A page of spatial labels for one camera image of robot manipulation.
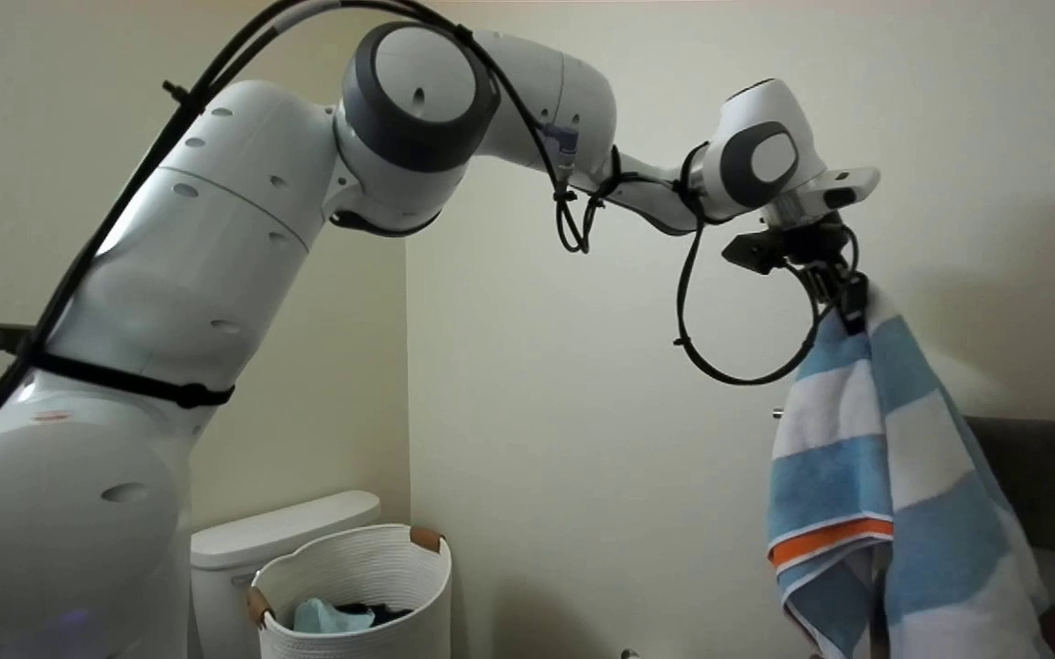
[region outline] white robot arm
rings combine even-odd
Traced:
[[[337,109],[253,80],[200,108],[0,402],[0,657],[183,648],[187,451],[326,219],[413,236],[476,153],[547,169],[664,236],[750,210],[795,230],[877,185],[821,164],[782,80],[732,94],[674,169],[611,135],[611,87],[587,63],[423,21],[359,44]]]

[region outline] toilet tank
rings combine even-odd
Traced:
[[[189,536],[193,627],[200,659],[255,659],[255,629],[246,616],[246,585],[272,559],[309,539],[374,524],[380,498],[342,492]]]

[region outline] beige wall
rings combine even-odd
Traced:
[[[29,323],[174,109],[255,0],[0,0],[0,318]],[[366,15],[314,21],[259,77],[332,102]],[[337,487],[407,517],[403,247],[330,230],[235,402],[193,451],[193,519]]]
[[[1055,4],[450,8],[601,65],[622,143],[664,164],[728,93],[791,80],[832,164],[885,174],[848,219],[961,402],[1055,419]],[[711,259],[724,236],[692,323],[750,374],[801,308]],[[508,164],[410,241],[413,517],[458,545],[464,657],[806,657],[763,559],[783,385],[719,387],[672,349],[680,252],[607,212],[592,256],[566,256],[547,185]]]

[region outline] blue striped towel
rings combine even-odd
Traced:
[[[824,318],[783,402],[769,480],[769,559],[818,653],[1043,659],[1032,548],[968,420],[890,301],[868,329]]]

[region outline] trash can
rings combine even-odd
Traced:
[[[450,545],[432,529],[374,524],[303,544],[255,570],[248,616],[265,659],[450,659]],[[366,629],[294,629],[310,600],[386,608]]]

